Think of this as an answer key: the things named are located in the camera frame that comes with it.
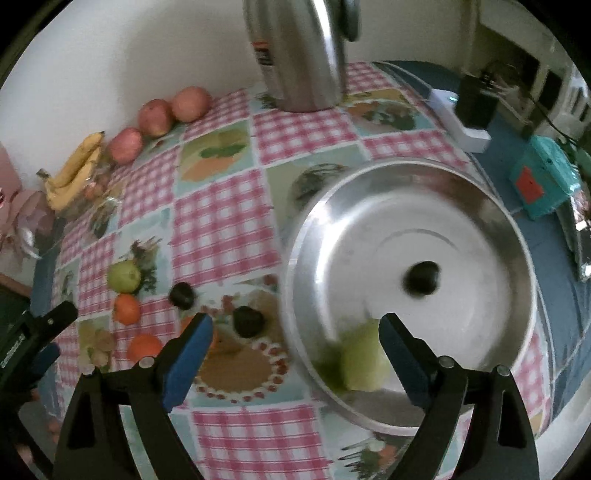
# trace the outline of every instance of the thermos handle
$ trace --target thermos handle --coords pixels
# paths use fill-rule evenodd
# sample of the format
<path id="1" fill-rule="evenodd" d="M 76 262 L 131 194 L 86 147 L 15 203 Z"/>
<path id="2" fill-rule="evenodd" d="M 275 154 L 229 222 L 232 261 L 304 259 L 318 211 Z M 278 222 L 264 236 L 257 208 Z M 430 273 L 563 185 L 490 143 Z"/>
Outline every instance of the thermos handle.
<path id="1" fill-rule="evenodd" d="M 359 14 L 359 0 L 340 0 L 340 29 L 349 41 L 359 38 Z"/>

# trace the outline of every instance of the yellow-green fruit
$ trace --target yellow-green fruit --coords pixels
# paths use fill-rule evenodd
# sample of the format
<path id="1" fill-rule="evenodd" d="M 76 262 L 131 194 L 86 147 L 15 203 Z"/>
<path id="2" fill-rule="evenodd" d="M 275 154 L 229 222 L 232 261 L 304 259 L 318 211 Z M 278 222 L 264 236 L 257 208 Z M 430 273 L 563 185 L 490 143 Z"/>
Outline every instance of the yellow-green fruit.
<path id="1" fill-rule="evenodd" d="M 107 271 L 107 285 L 117 293 L 133 293 L 141 281 L 142 274 L 131 260 L 111 265 Z"/>
<path id="2" fill-rule="evenodd" d="M 348 390 L 380 390 L 392 366 L 379 342 L 379 320 L 371 319 L 343 341 L 341 374 Z"/>

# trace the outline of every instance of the tablecloth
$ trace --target tablecloth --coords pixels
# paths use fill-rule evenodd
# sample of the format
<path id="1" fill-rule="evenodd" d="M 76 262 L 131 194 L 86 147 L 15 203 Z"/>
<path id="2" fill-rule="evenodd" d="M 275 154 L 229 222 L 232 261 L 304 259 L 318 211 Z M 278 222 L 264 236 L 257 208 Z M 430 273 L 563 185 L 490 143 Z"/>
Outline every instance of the tablecloth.
<path id="1" fill-rule="evenodd" d="M 63 415 L 79 377 L 80 351 L 98 329 L 113 332 L 109 368 L 129 368 L 129 342 L 151 333 L 163 342 L 180 333 L 168 302 L 173 283 L 197 291 L 237 360 L 202 368 L 171 420 L 208 479 L 387 478 L 409 443 L 348 423 L 316 398 L 292 369 L 278 311 L 277 275 L 292 220 L 338 174 L 391 156 L 441 161 L 483 185 L 478 165 L 459 150 L 406 84 L 369 63 L 347 66 L 348 94 L 335 109 L 286 113 L 262 86 L 214 101 L 193 124 L 152 142 L 109 185 L 116 199 L 66 227 L 54 273 L 52 303 L 73 300 L 78 321 L 57 339 L 56 387 Z M 144 283 L 142 318 L 112 320 L 115 293 L 106 270 L 133 258 Z M 233 333 L 233 309 L 262 312 L 267 326 L 245 342 Z M 536 434 L 549 421 L 548 347 L 538 322 L 514 372 Z M 131 411 L 122 416 L 143 478 L 155 478 Z M 440 477 L 457 462 L 469 419 L 460 419 Z"/>

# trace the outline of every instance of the white floor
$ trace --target white floor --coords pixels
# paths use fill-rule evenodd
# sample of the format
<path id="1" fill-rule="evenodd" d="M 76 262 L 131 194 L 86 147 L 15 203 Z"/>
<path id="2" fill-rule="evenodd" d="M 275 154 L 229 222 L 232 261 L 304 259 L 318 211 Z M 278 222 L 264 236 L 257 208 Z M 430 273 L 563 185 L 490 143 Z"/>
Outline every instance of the white floor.
<path id="1" fill-rule="evenodd" d="M 574 397 L 536 441 L 540 480 L 550 480 L 579 444 L 591 424 L 591 373 Z"/>

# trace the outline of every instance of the bowl rim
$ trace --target bowl rim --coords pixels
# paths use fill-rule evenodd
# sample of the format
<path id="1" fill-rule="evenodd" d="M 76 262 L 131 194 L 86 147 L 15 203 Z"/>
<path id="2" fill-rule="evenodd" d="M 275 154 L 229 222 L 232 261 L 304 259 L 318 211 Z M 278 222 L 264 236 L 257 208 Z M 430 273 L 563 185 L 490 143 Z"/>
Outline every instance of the bowl rim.
<path id="1" fill-rule="evenodd" d="M 468 181 L 473 186 L 477 187 L 489 200 L 503 212 L 505 218 L 513 228 L 517 240 L 521 246 L 524 254 L 525 263 L 528 270 L 529 279 L 529 292 L 530 292 L 530 315 L 528 318 L 527 328 L 525 331 L 524 338 L 519 347 L 517 356 L 512 365 L 508 365 L 512 372 L 515 372 L 516 368 L 523 361 L 527 348 L 529 347 L 531 338 L 535 329 L 535 318 L 537 309 L 537 281 L 535 280 L 535 271 L 533 261 L 531 259 L 530 250 L 527 246 L 525 238 L 523 237 L 521 230 L 517 223 L 511 216 L 507 208 L 501 203 L 500 199 L 497 199 L 493 194 L 487 192 L 485 188 L 479 184 L 470 175 L 458 171 L 453 167 L 449 167 L 441 162 L 429 160 L 426 158 L 415 158 L 415 157 L 389 157 L 383 160 L 372 160 L 366 164 L 363 164 L 357 168 L 352 168 L 348 172 L 344 173 L 343 176 L 334 184 L 331 184 L 322 189 L 316 194 L 308 203 L 306 208 L 300 213 L 296 221 L 292 226 L 292 232 L 290 240 L 287 243 L 287 247 L 284 249 L 285 257 L 281 267 L 280 275 L 280 298 L 281 298 L 281 325 L 284 329 L 285 341 L 288 347 L 288 354 L 294 361 L 298 373 L 304 378 L 308 385 L 314 385 L 316 388 L 315 392 L 318 392 L 322 400 L 331 406 L 337 413 L 345 417 L 351 423 L 361 426 L 363 428 L 372 430 L 373 432 L 385 433 L 396 436 L 414 436 L 419 426 L 416 427 L 401 427 L 395 425 L 388 425 L 380 421 L 370 419 L 362 413 L 358 412 L 344 401 L 342 401 L 337 395 L 333 393 L 331 389 L 327 387 L 324 381 L 320 378 L 320 375 L 316 372 L 315 367 L 312 365 L 310 358 L 306 354 L 306 348 L 300 335 L 297 331 L 297 324 L 295 321 L 295 313 L 293 310 L 293 272 L 296 264 L 296 260 L 299 257 L 301 251 L 301 245 L 303 238 L 313 221 L 311 214 L 318 205 L 323 205 L 328 199 L 330 199 L 341 187 L 352 182 L 359 176 L 364 175 L 366 172 L 376 170 L 379 168 L 389 167 L 392 165 L 419 165 L 425 167 L 433 167 L 439 170 L 456 175 L 463 180 Z"/>

